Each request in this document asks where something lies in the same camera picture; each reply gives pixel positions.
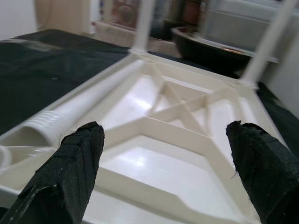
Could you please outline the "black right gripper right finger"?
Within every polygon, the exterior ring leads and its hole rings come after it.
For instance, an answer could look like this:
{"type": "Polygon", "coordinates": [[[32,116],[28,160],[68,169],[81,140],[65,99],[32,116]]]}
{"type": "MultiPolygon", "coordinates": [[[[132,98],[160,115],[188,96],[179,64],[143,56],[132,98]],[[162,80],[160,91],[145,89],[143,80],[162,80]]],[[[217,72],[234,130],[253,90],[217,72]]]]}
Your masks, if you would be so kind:
{"type": "Polygon", "coordinates": [[[253,123],[227,125],[231,155],[263,224],[299,222],[299,160],[277,138],[253,123]]]}

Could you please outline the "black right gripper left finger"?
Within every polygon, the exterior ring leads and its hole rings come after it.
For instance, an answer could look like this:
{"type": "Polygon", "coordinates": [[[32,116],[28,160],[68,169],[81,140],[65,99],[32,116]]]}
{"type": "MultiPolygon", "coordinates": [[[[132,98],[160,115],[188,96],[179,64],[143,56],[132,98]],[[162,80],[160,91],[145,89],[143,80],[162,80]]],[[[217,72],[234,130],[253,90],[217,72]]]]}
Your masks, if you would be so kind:
{"type": "Polygon", "coordinates": [[[79,224],[94,189],[105,141],[93,121],[65,136],[1,219],[2,224],[79,224]]]}

